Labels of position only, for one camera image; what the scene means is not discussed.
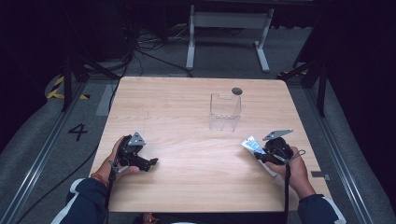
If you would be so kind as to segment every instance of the dark background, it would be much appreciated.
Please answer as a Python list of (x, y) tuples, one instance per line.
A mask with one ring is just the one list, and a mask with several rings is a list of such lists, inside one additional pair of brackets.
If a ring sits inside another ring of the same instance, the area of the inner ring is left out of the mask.
[[(67, 52), (73, 50), (97, 62), (125, 54), (122, 28), (128, 18), (120, 14), (120, 7), (128, 6), (132, 13), (133, 31), (146, 26), (159, 36), (166, 36), (167, 29), (177, 23), (188, 22), (189, 14), (186, 6), (159, 5), (149, 9), (125, 5), (125, 1), (72, 0), (62, 1), (62, 6), (59, 2), (1, 3), (1, 151), (22, 124), (46, 103), (44, 89), (59, 75)], [(322, 13), (319, 20), (315, 10), (276, 10), (273, 25), (315, 25), (299, 62), (323, 56), (328, 60), (329, 80), (350, 128), (395, 210), (396, 17), (390, 10), (390, 1), (349, 0), (332, 4), (339, 9)]]

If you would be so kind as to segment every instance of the blue sleeve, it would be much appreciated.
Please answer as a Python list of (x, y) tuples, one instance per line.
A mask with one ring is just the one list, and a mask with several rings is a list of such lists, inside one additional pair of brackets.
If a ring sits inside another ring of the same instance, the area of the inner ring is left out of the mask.
[(323, 194), (313, 194), (300, 200), (298, 215), (304, 224), (345, 224), (347, 223), (341, 211)]
[(51, 224), (103, 223), (107, 189), (93, 178), (76, 180), (66, 197), (66, 207)]

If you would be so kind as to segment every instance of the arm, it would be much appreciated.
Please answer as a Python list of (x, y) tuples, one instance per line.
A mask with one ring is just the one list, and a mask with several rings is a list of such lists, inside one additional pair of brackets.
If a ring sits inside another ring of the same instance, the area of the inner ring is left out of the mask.
[[(95, 172), (96, 175), (91, 178), (78, 179), (72, 184), (67, 194), (66, 207), (51, 223), (103, 223), (106, 216), (106, 186), (111, 170), (109, 161), (114, 161), (122, 138), (114, 145), (111, 154)], [(139, 168), (131, 166), (122, 174), (117, 174), (116, 179), (137, 172), (139, 172)]]
[[(291, 147), (293, 154), (298, 153), (297, 147)], [(272, 171), (277, 172), (285, 178), (285, 165), (275, 165), (271, 162), (265, 163)], [(290, 161), (290, 186), (296, 191), (300, 203), (298, 214), (304, 224), (313, 223), (347, 223), (344, 216), (334, 204), (332, 199), (317, 194), (308, 180), (308, 172), (303, 158), (296, 157)]]

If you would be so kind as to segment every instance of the person's right hand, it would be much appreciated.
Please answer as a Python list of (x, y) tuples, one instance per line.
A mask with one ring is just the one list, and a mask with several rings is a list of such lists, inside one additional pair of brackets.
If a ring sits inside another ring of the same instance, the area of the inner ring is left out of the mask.
[[(290, 148), (293, 151), (293, 155), (299, 153), (297, 147)], [(265, 164), (268, 166), (268, 168), (278, 173), (283, 177), (283, 179), (285, 179), (286, 165), (275, 165), (269, 161)], [(301, 156), (297, 156), (295, 159), (290, 161), (290, 172), (290, 186), (296, 191), (300, 199), (312, 194), (316, 194), (311, 183), (309, 183), (305, 162)]]

